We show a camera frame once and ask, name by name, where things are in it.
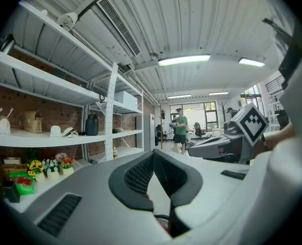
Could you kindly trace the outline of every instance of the white container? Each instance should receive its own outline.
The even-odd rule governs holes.
[[[63,167],[61,167],[61,171],[62,171],[63,175],[68,176],[68,175],[71,175],[71,174],[74,173],[74,168],[71,167],[71,168],[68,168],[68,169],[64,169]]]
[[[122,91],[115,93],[114,100],[124,104],[129,109],[137,110],[137,98],[128,92]]]
[[[4,164],[21,164],[21,158],[19,157],[7,157],[4,159]]]
[[[37,182],[44,182],[45,181],[45,175],[43,172],[39,173],[39,174],[35,174],[35,180]]]
[[[50,173],[47,173],[48,178],[56,180],[59,178],[59,172],[58,171],[52,171]]]

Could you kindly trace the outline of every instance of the ceiling light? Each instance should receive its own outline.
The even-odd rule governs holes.
[[[177,95],[177,96],[169,96],[168,99],[184,98],[184,97],[191,97],[191,94]]]
[[[241,58],[241,60],[239,60],[239,63],[254,65],[254,66],[258,66],[258,67],[262,67],[263,65],[265,65],[265,63],[261,63],[258,61],[253,61],[253,60],[245,59],[245,58]]]
[[[229,92],[210,92],[209,95],[224,95],[229,94]]]
[[[159,66],[166,66],[178,63],[190,63],[190,62],[203,62],[208,61],[210,55],[194,55],[194,56],[182,56],[175,58],[167,58],[159,60]]]

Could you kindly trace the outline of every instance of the brick wall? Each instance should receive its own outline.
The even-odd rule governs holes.
[[[34,58],[26,56],[18,51],[13,51],[12,56],[36,68],[46,71],[50,74],[53,73],[53,68],[45,65]],[[80,81],[76,81],[72,77],[66,76],[65,80],[75,83],[77,85],[84,85]],[[44,100],[34,97],[25,93],[20,93],[14,90],[7,89],[0,86],[0,107],[3,108],[2,115],[7,115],[11,108],[14,108],[9,117],[11,128],[23,129],[24,112],[27,110],[38,109],[43,117],[42,130],[50,131],[51,126],[59,125],[62,130],[68,127],[74,127],[81,130],[81,108],[73,107],[70,105],[60,104],[49,100]],[[97,112],[99,116],[99,130],[105,129],[105,117],[101,112]],[[122,116],[113,116],[113,128],[122,127]],[[124,129],[135,129],[136,119],[130,117],[124,122]],[[131,147],[136,146],[135,135],[125,137]],[[115,147],[121,146],[121,138],[114,139],[113,144]],[[56,148],[37,148],[39,157],[47,159],[54,156],[56,153],[65,152],[68,155],[75,157],[77,160],[82,159],[81,145],[71,145]],[[25,161],[26,148],[9,148],[0,147],[0,157],[23,157]],[[104,143],[96,142],[89,144],[89,155],[104,152]]]

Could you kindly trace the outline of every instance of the office chair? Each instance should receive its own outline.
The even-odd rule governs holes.
[[[158,137],[159,141],[161,139],[161,128],[162,128],[162,126],[160,126],[160,125],[157,125],[157,127],[156,127],[156,129],[157,129],[157,137]],[[162,128],[162,139],[165,140],[165,141],[167,141],[167,136],[168,135],[166,134],[166,132],[163,131],[163,128]]]
[[[195,129],[195,135],[198,136],[200,139],[202,139],[202,136],[205,135],[204,130],[201,130],[200,124],[196,122],[194,124],[194,129]]]

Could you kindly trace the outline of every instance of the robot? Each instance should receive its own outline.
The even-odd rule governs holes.
[[[251,159],[253,147],[262,136],[268,123],[251,103],[242,108],[232,120],[224,123],[223,135],[216,136],[188,149],[188,154],[203,159],[246,163]]]

